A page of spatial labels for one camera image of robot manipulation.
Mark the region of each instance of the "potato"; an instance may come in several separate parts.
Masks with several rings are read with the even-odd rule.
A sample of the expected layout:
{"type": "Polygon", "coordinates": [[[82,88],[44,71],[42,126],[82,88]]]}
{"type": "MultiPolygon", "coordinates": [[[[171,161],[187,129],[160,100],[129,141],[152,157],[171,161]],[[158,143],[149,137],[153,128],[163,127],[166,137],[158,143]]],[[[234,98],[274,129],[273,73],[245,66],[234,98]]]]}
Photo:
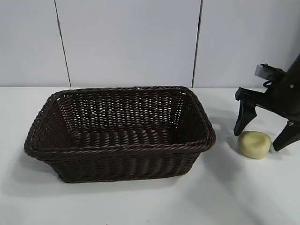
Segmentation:
{"type": "Polygon", "coordinates": [[[238,149],[245,156],[255,159],[264,158],[271,146],[271,138],[257,131],[245,131],[238,138],[238,149]]]}

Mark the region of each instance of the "wicker basket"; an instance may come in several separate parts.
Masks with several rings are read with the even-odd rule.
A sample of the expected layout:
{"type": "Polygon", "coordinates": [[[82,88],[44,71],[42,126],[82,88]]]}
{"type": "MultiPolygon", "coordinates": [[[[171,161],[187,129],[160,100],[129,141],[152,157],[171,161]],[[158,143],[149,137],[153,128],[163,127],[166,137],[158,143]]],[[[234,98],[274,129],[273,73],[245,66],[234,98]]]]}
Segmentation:
{"type": "Polygon", "coordinates": [[[140,180],[187,173],[215,139],[188,88],[79,89],[48,98],[24,149],[64,182],[140,180]]]}

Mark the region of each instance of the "white wall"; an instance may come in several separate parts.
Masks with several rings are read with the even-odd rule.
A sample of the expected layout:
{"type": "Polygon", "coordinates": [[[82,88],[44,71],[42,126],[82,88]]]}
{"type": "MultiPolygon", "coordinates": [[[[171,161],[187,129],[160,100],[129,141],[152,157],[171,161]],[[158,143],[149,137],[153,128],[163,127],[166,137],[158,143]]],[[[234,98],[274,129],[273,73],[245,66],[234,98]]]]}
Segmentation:
{"type": "Polygon", "coordinates": [[[199,0],[57,0],[73,87],[191,86],[199,0]]]}
{"type": "Polygon", "coordinates": [[[300,53],[300,0],[204,0],[195,87],[261,87],[257,64],[300,53]]]}
{"type": "Polygon", "coordinates": [[[53,0],[0,0],[0,86],[68,84],[53,0]]]}

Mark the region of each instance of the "woven pattern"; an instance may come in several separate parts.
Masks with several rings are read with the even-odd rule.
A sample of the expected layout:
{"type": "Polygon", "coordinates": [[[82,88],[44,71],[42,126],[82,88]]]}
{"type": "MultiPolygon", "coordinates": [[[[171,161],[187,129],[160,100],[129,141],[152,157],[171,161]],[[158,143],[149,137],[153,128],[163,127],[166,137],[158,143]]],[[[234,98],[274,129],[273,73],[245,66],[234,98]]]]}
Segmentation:
{"type": "Polygon", "coordinates": [[[24,149],[64,182],[140,180],[187,173],[215,139],[188,88],[79,89],[48,98],[24,149]]]}

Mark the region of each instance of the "basket rim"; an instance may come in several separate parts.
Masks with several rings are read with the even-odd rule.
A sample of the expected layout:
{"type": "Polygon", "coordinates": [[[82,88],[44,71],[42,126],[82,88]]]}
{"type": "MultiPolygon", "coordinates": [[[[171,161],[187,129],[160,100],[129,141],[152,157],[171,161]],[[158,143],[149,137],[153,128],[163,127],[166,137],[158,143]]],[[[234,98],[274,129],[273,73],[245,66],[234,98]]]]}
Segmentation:
{"type": "Polygon", "coordinates": [[[31,125],[31,128],[28,132],[24,150],[25,152],[37,159],[67,159],[67,158],[77,158],[84,157],[84,155],[122,155],[125,152],[132,154],[146,154],[147,151],[151,151],[149,154],[173,154],[173,153],[196,153],[196,152],[204,152],[209,150],[216,141],[216,135],[212,128],[212,125],[199,101],[197,96],[187,87],[183,86],[150,86],[150,87],[129,87],[129,88],[83,88],[83,89],[73,89],[73,90],[62,90],[53,93],[44,104],[43,108],[40,110],[38,115],[36,116],[34,122],[31,125]],[[86,147],[66,147],[66,148],[39,148],[35,146],[35,131],[38,127],[39,123],[43,121],[43,117],[46,116],[47,108],[51,107],[52,104],[60,98],[61,95],[66,93],[81,93],[81,92],[89,92],[89,91],[131,91],[131,90],[139,90],[141,92],[147,92],[149,90],[182,90],[192,98],[196,107],[200,108],[204,113],[200,113],[204,125],[206,126],[206,136],[204,136],[201,140],[194,142],[186,142],[186,143],[175,143],[175,144],[123,144],[123,145],[112,145],[112,146],[86,146],[86,147]]]}

